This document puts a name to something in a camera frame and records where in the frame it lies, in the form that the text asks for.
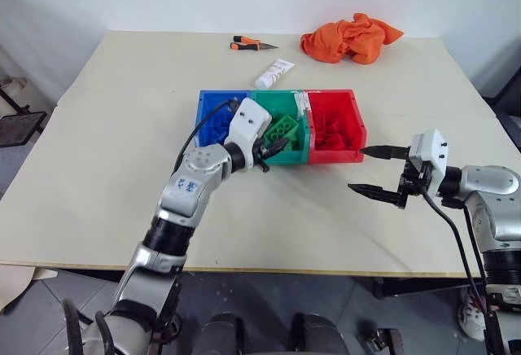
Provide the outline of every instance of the black cable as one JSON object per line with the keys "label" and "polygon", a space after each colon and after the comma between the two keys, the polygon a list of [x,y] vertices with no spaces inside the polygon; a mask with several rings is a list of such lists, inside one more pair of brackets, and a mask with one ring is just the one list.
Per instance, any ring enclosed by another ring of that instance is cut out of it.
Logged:
{"label": "black cable", "polygon": [[483,301],[481,299],[481,296],[479,295],[478,288],[475,286],[475,282],[471,274],[471,269],[469,268],[469,263],[466,260],[465,249],[463,248],[462,238],[459,235],[458,228],[456,227],[456,225],[454,225],[453,220],[450,219],[447,214],[441,211],[441,209],[438,206],[436,206],[434,201],[427,193],[427,188],[425,186],[420,186],[420,192],[422,193],[423,198],[427,201],[429,206],[431,206],[431,208],[436,212],[436,214],[442,217],[449,224],[450,229],[453,231],[454,238],[456,239],[456,243],[458,244],[459,254],[462,257],[463,267],[465,267],[466,277],[469,279],[469,282],[471,284],[472,293],[474,294],[476,301],[478,302],[478,306],[481,310],[481,313],[483,313],[483,315],[486,315],[486,308],[483,305]]}
{"label": "black cable", "polygon": [[107,322],[105,321],[105,317],[103,313],[98,311],[94,315],[94,319],[96,320],[96,324],[98,325],[99,334],[103,340],[103,347],[105,348],[105,355],[114,355],[114,340],[112,339],[112,334],[110,329],[108,329]]}
{"label": "black cable", "polygon": [[89,317],[85,316],[80,310],[77,310],[77,312],[78,312],[78,318],[84,324],[90,325],[90,324],[92,324],[94,322],[92,320],[92,318],[89,318]]}
{"label": "black cable", "polygon": [[238,101],[235,100],[235,99],[231,99],[231,100],[226,100],[226,101],[223,101],[222,103],[220,103],[219,105],[217,105],[215,108],[213,108],[209,113],[207,113],[203,119],[201,119],[201,121],[197,124],[197,126],[194,128],[194,130],[191,132],[190,136],[186,139],[185,141],[185,144],[182,145],[182,148],[181,150],[179,151],[179,155],[177,156],[177,160],[176,160],[176,164],[174,165],[173,167],[173,172],[172,174],[174,174],[178,169],[179,167],[181,166],[181,162],[182,162],[182,157],[183,155],[185,154],[185,150],[186,148],[188,147],[188,145],[190,144],[191,140],[194,138],[194,136],[197,134],[197,132],[201,129],[201,127],[204,125],[204,123],[206,123],[213,115],[215,115],[217,113],[217,111],[219,111],[221,108],[223,107],[226,107],[226,106],[232,106],[234,104],[236,104]]}
{"label": "black cable", "polygon": [[67,327],[67,342],[69,355],[83,355],[80,319],[74,304],[70,300],[62,300],[65,326]]}
{"label": "black cable", "polygon": [[[469,238],[471,239],[472,250],[474,251],[475,259],[478,262],[479,275],[481,276],[481,282],[483,283],[483,287],[485,288],[487,286],[487,275],[485,274],[483,262],[481,261],[481,255],[479,253],[478,245],[475,242],[474,230],[472,229],[471,215],[469,214],[469,210],[466,206],[463,207],[463,213],[465,214],[466,229],[469,233]],[[491,313],[490,304],[487,301],[485,301],[485,306],[487,307],[487,313]]]}

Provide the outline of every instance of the table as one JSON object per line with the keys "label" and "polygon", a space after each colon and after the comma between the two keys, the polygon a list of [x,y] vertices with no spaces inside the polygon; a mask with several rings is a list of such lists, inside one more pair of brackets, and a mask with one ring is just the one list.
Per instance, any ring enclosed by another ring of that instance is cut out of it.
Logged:
{"label": "table", "polygon": [[[0,263],[123,269],[194,126],[199,91],[252,88],[276,58],[296,66],[274,89],[354,89],[368,145],[406,146],[437,128],[452,166],[521,169],[438,39],[401,39],[363,66],[311,59],[297,35],[251,36],[279,48],[233,51],[230,34],[108,32],[0,201]],[[450,229],[422,199],[399,210],[347,188],[395,190],[403,164],[366,158],[235,174],[212,195],[186,269],[464,276]],[[471,256],[462,213],[447,213]]]}

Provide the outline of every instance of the blue bin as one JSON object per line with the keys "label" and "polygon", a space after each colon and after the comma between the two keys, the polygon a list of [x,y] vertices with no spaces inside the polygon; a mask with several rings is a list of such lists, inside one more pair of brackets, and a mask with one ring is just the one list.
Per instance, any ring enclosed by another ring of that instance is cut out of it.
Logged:
{"label": "blue bin", "polygon": [[[250,90],[201,90],[195,125],[223,101],[231,99],[243,101],[246,97],[251,97]],[[195,137],[195,145],[203,147],[214,143],[224,143],[233,117],[234,115],[228,107],[221,108],[201,127]]]}

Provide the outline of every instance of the orange cloth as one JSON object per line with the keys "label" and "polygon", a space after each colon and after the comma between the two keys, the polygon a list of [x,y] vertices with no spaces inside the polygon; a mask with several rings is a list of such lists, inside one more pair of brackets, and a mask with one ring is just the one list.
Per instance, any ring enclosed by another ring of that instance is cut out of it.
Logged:
{"label": "orange cloth", "polygon": [[353,19],[328,23],[302,35],[300,48],[330,64],[337,64],[344,55],[352,55],[352,60],[359,64],[372,64],[379,57],[382,44],[391,44],[404,34],[365,13],[355,13]]}

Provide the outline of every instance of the tube of cream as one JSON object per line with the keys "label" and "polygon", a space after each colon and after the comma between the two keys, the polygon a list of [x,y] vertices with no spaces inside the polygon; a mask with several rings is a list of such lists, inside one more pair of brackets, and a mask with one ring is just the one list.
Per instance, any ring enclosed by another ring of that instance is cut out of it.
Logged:
{"label": "tube of cream", "polygon": [[255,87],[257,89],[269,89],[275,81],[284,73],[291,69],[295,64],[287,62],[286,60],[275,60],[262,75],[255,80]]}

